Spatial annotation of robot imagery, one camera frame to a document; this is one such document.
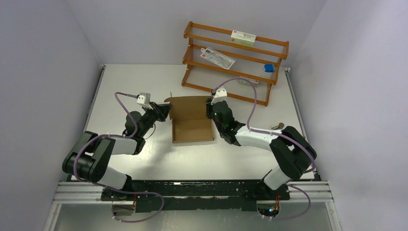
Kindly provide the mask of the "orange wooden shelf rack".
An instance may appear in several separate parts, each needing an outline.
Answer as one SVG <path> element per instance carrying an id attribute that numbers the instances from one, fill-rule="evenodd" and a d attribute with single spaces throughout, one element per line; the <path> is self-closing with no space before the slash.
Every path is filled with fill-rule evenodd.
<path id="1" fill-rule="evenodd" d="M 238 82 L 239 77 L 251 78 L 259 81 L 257 103 L 268 106 L 271 90 L 278 83 L 280 65 L 288 57 L 290 43 L 258 36 L 251 48 L 231 43 L 231 33 L 232 30 L 188 22 L 183 32 L 188 45 L 182 58 L 187 67 L 181 85 L 210 92 L 216 85 L 231 78 L 235 89 L 229 90 L 228 96 L 252 103 L 255 98 L 251 86 Z M 201 48 L 207 47 L 236 62 L 229 70 L 209 62 L 200 56 Z M 275 71 L 265 72 L 265 64 L 273 64 Z"/>

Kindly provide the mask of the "small blue object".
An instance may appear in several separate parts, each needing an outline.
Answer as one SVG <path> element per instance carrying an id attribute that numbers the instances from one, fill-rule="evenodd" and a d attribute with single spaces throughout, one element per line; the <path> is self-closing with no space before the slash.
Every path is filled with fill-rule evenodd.
<path id="1" fill-rule="evenodd" d="M 273 64 L 265 64 L 264 71 L 267 73 L 273 73 L 275 71 L 275 67 Z"/>

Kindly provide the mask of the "clear plastic packet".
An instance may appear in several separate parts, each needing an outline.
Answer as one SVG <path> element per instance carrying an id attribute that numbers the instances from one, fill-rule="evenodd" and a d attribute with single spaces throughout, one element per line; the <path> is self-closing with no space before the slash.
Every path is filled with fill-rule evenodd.
<path id="1" fill-rule="evenodd" d="M 209 62 L 223 68 L 229 70 L 236 60 L 212 49 L 211 47 L 201 48 L 201 57 L 208 60 Z"/>

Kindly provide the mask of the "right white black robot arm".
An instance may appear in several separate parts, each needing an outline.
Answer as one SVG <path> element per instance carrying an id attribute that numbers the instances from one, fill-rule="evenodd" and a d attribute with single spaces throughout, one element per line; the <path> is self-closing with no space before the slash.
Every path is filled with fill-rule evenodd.
<path id="1" fill-rule="evenodd" d="M 211 98 L 206 100 L 206 116 L 214 121 L 221 138 L 228 144 L 272 152 L 278 166 L 262 178 L 259 191 L 265 199 L 272 199 L 280 186 L 300 179 L 315 166 L 315 150 L 292 126 L 278 130 L 248 127 L 235 120 L 226 101 L 212 103 Z"/>

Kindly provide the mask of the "small brown round knob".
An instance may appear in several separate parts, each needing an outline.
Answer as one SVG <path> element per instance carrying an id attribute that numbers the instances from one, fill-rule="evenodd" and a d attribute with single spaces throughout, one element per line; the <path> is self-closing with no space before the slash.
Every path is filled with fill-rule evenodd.
<path id="1" fill-rule="evenodd" d="M 279 123 L 278 125 L 272 126 L 271 130 L 279 130 L 284 128 L 284 123 Z"/>

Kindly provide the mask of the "green white box top shelf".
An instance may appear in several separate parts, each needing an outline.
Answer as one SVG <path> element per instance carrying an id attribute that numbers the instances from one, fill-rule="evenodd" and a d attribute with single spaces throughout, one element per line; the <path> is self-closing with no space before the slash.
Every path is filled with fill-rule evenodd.
<path id="1" fill-rule="evenodd" d="M 230 36 L 230 42 L 247 47 L 253 47 L 256 41 L 256 35 L 233 30 Z"/>

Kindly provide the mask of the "aluminium frame rail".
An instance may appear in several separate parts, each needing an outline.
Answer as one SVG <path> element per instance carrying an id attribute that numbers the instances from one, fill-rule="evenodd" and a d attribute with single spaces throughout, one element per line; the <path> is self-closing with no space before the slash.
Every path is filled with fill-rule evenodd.
<path id="1" fill-rule="evenodd" d="M 311 202 L 324 203 L 330 220 L 330 225 L 333 231 L 341 231 L 342 226 L 337 215 L 334 205 L 334 198 L 326 181 L 292 181 L 289 183 L 288 190 L 290 203 L 306 203 L 307 197 L 297 189 L 306 192 L 311 199 Z M 52 200 L 51 210 L 49 212 L 45 231 L 53 231 L 58 219 L 62 205 L 129 205 L 131 202 L 126 201 L 102 201 L 103 187 L 85 182 L 59 182 L 54 198 Z"/>

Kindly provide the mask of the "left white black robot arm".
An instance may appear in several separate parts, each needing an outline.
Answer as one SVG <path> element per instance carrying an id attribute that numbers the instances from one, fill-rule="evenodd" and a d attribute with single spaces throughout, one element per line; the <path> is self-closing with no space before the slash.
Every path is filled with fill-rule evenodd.
<path id="1" fill-rule="evenodd" d="M 155 127 L 156 122 L 164 122 L 172 105 L 150 103 L 151 108 L 144 114 L 130 112 L 126 117 L 122 135 L 99 135 L 85 131 L 79 137 L 62 163 L 62 170 L 81 180 L 109 188 L 121 200 L 133 194 L 132 178 L 108 166 L 112 155 L 138 155 L 146 144 L 145 135 Z"/>

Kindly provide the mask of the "green white box shelf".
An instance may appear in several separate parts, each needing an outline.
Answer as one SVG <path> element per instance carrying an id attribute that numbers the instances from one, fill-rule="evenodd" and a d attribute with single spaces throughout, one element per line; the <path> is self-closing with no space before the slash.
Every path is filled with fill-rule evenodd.
<path id="1" fill-rule="evenodd" d="M 255 88 L 258 87 L 259 81 L 251 78 L 246 78 L 246 77 L 240 77 L 238 79 L 238 82 L 242 85 L 247 85 L 247 86 L 253 86 Z"/>
<path id="2" fill-rule="evenodd" d="M 230 36 L 230 42 L 247 47 L 253 47 L 256 41 L 256 35 L 233 30 Z"/>

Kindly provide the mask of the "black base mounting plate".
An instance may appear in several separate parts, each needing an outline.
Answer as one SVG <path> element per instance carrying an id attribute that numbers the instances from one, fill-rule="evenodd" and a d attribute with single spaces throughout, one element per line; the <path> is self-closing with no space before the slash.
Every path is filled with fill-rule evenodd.
<path id="1" fill-rule="evenodd" d="M 103 189 L 102 201 L 135 202 L 137 213 L 163 210 L 240 209 L 257 211 L 259 201 L 289 200 L 288 186 L 270 189 L 262 180 L 133 180 L 133 190 L 149 195 L 122 195 Z"/>

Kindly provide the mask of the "green white box bottom shelf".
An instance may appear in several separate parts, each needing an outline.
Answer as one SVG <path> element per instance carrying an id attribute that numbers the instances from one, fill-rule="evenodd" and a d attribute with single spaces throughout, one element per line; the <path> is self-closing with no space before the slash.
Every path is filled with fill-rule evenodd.
<path id="1" fill-rule="evenodd" d="M 251 78 L 246 78 L 246 77 L 240 77 L 238 79 L 238 82 L 242 85 L 247 85 L 247 86 L 253 86 L 255 88 L 258 87 L 259 81 Z"/>

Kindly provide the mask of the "brown cardboard box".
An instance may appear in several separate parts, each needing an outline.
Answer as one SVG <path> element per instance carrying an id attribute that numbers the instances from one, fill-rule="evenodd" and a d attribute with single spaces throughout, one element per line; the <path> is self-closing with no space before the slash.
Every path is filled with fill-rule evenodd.
<path id="1" fill-rule="evenodd" d="M 164 102 L 171 105 L 172 142 L 190 143 L 214 140 L 212 121 L 206 116 L 209 96 L 169 97 Z"/>

